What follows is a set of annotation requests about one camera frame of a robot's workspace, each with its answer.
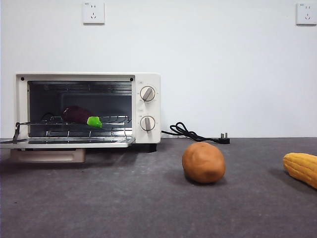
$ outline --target oven control knob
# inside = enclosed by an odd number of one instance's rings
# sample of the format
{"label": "oven control knob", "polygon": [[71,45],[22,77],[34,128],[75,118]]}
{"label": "oven control knob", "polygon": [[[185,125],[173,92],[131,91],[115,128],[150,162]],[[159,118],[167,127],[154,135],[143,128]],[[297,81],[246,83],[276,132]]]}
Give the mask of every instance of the oven control knob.
{"label": "oven control knob", "polygon": [[150,131],[154,128],[154,126],[155,120],[153,117],[146,116],[141,119],[141,127],[143,130]]}
{"label": "oven control knob", "polygon": [[144,101],[148,102],[154,98],[155,91],[152,87],[146,86],[141,89],[140,96]]}

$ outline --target power cord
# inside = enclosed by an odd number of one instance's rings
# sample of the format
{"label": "power cord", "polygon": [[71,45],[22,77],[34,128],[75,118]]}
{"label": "power cord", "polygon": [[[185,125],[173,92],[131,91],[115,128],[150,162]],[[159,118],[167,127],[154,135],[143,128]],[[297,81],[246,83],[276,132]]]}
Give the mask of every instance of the power cord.
{"label": "power cord", "polygon": [[171,125],[169,128],[172,131],[174,131],[175,133],[163,131],[163,130],[162,130],[162,133],[169,134],[169,135],[183,135],[183,136],[189,137],[189,138],[191,138],[195,141],[198,141],[198,142],[210,140],[210,141],[213,141],[213,142],[216,142],[219,144],[230,144],[230,138],[228,138],[228,133],[226,133],[226,134],[222,133],[220,138],[218,138],[218,139],[205,138],[205,137],[197,135],[194,131],[188,131],[188,129],[186,128],[186,126],[182,122],[178,122],[178,123],[176,123],[176,125]]}

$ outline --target electrical socket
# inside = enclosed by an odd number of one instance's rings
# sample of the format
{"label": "electrical socket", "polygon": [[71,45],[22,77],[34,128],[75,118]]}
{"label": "electrical socket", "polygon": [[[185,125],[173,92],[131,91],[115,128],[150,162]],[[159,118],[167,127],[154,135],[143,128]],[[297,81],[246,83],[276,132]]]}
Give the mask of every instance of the electrical socket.
{"label": "electrical socket", "polygon": [[105,3],[102,1],[85,1],[83,4],[84,24],[105,23]]}
{"label": "electrical socket", "polygon": [[296,8],[297,25],[317,24],[317,3],[298,3]]}

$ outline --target corn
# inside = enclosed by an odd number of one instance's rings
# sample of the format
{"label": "corn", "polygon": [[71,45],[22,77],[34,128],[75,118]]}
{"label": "corn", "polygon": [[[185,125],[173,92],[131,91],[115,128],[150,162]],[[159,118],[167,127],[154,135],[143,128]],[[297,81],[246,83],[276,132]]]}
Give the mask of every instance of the corn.
{"label": "corn", "polygon": [[289,153],[283,158],[289,175],[317,188],[317,156],[304,153]]}

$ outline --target white toaster oven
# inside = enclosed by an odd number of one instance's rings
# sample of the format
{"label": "white toaster oven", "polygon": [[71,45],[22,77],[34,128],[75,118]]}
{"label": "white toaster oven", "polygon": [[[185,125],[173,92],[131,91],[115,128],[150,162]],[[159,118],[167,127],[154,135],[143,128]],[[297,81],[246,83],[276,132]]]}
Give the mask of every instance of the white toaster oven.
{"label": "white toaster oven", "polygon": [[[66,107],[100,118],[102,127],[64,121]],[[11,158],[83,162],[85,148],[160,142],[160,75],[155,73],[18,73],[16,129],[1,140]]]}

